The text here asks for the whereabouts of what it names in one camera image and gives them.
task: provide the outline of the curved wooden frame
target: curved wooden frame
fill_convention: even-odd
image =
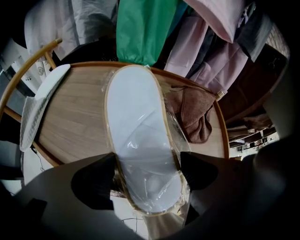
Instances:
[[[0,121],[2,119],[2,115],[4,112],[4,108],[6,104],[8,103],[8,99],[10,95],[12,94],[13,90],[17,86],[17,84],[20,82],[21,77],[28,71],[28,69],[42,56],[46,55],[46,58],[48,59],[50,55],[48,54],[48,51],[55,48],[59,43],[62,42],[62,39],[56,39],[49,43],[48,45],[44,46],[40,50],[38,50],[31,58],[29,58],[24,65],[19,69],[19,71],[13,76],[13,78],[9,81],[9,84],[4,90],[4,93],[0,100]]]
[[[79,68],[79,67],[115,67],[115,68],[122,68],[125,66],[128,66],[133,63],[125,63],[125,62],[111,62],[111,61],[91,61],[91,62],[79,62],[79,63],[73,63],[71,64],[71,68]],[[170,73],[155,67],[151,67],[151,72],[154,74],[158,74],[161,76],[166,76],[166,77],[172,77],[173,79],[176,79],[182,83],[187,84],[189,87],[196,87],[196,88],[202,88],[203,90],[211,93],[211,91],[196,82],[193,82],[187,78],[181,77],[179,75],[176,75],[174,73]],[[229,159],[229,138],[228,138],[228,133],[227,133],[227,128],[225,124],[224,117],[222,115],[220,106],[217,101],[214,102],[214,107],[217,112],[217,116],[219,119],[220,127],[221,127],[221,132],[222,132],[222,139],[223,139],[223,147],[224,147],[224,158]]]
[[[54,69],[56,68],[55,63],[51,59],[51,56],[49,54],[49,51],[53,48],[55,48],[59,43],[62,42],[62,39],[56,39],[49,43],[48,45],[44,46],[42,49],[40,49],[38,52],[36,52],[31,58],[29,58],[25,64],[19,69],[19,71],[14,75],[14,77],[9,82],[8,86],[5,88],[5,91],[1,97],[0,100],[0,121],[2,118],[3,113],[6,113],[13,119],[15,119],[18,122],[21,122],[21,116],[17,113],[15,113],[10,108],[6,107],[6,104],[8,102],[8,99],[10,95],[12,94],[13,90],[21,80],[21,77],[28,71],[28,69],[42,56],[45,56],[48,60],[50,66]],[[116,67],[116,68],[122,68],[124,66],[130,65],[130,63],[124,63],[124,62],[111,62],[111,61],[92,61],[92,62],[81,62],[81,63],[74,63],[71,64],[72,68],[78,68],[78,67],[91,67],[91,66],[102,66],[102,67]],[[203,90],[211,93],[211,91],[205,87],[200,86],[199,84],[190,81],[184,77],[181,77],[179,75],[163,71],[161,69],[157,69],[154,67],[151,67],[151,71],[154,74],[158,74],[161,76],[171,77],[181,83],[184,83],[188,85],[189,87],[196,87],[196,88],[202,88]],[[223,138],[223,146],[224,146],[224,157],[226,159],[229,159],[229,139],[228,134],[226,130],[225,121],[221,112],[221,109],[217,103],[217,101],[214,102],[214,107],[217,112],[217,116],[219,119],[221,132],[222,132],[222,138]],[[64,164],[60,160],[58,160],[55,156],[53,156],[50,152],[48,152],[42,145],[40,145],[37,142],[33,142],[33,146],[38,150],[38,152],[52,165],[52,166],[59,166]]]
[[[12,117],[16,121],[21,123],[22,117],[8,108],[6,104],[8,103],[9,97],[12,94],[13,90],[17,86],[17,84],[20,82],[21,77],[29,70],[29,68],[42,56],[45,56],[48,60],[50,66],[54,69],[56,68],[55,63],[53,62],[49,51],[55,48],[59,43],[62,42],[62,39],[56,39],[49,43],[48,45],[41,48],[39,51],[37,51],[31,58],[29,58],[24,65],[19,69],[19,71],[13,76],[13,78],[10,80],[9,84],[4,90],[4,93],[0,100],[0,121],[2,119],[3,113],[6,113],[8,116]],[[59,161],[56,157],[54,157],[51,153],[49,153],[43,146],[41,146],[39,143],[33,142],[32,145],[38,150],[38,152],[45,158],[52,166],[58,166],[61,165],[62,162]]]

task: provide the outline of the round wooden table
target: round wooden table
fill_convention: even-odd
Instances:
[[[85,62],[71,65],[54,93],[39,126],[38,142],[62,163],[111,152],[104,119],[106,85],[113,72],[126,66],[120,62]],[[178,75],[151,68],[162,91],[171,86],[200,88]],[[193,152],[229,158],[225,122],[215,101],[211,111],[212,133],[204,144],[190,144]]]

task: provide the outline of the green cloth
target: green cloth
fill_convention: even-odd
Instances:
[[[117,55],[121,62],[152,66],[158,60],[178,0],[120,0]]]

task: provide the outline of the plastic packaging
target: plastic packaging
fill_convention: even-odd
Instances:
[[[115,182],[122,183],[130,204],[145,215],[182,206],[189,190],[180,152],[190,147],[165,107],[156,77],[145,67],[129,65],[109,73],[102,91],[109,144],[118,159]]]

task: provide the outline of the cable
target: cable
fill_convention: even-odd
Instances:
[[[136,220],[136,224],[135,224],[135,233],[137,233],[137,220],[142,220],[140,218],[134,218],[134,217],[131,217],[131,218],[126,218],[126,219],[123,219],[122,222],[124,223],[125,220],[130,220],[130,219],[135,219]]]
[[[37,157],[39,158],[39,161],[40,161],[40,163],[41,163],[41,168],[40,168],[40,170],[41,170],[41,172],[44,172],[45,169],[43,168],[42,159],[39,157],[38,152],[37,152],[35,149],[33,149],[33,148],[31,148],[31,150],[32,150],[32,151],[37,155]]]
[[[124,220],[129,220],[129,219],[142,220],[142,219],[139,219],[139,218],[132,217],[132,218],[126,218],[126,219],[123,219],[122,221],[124,221]]]

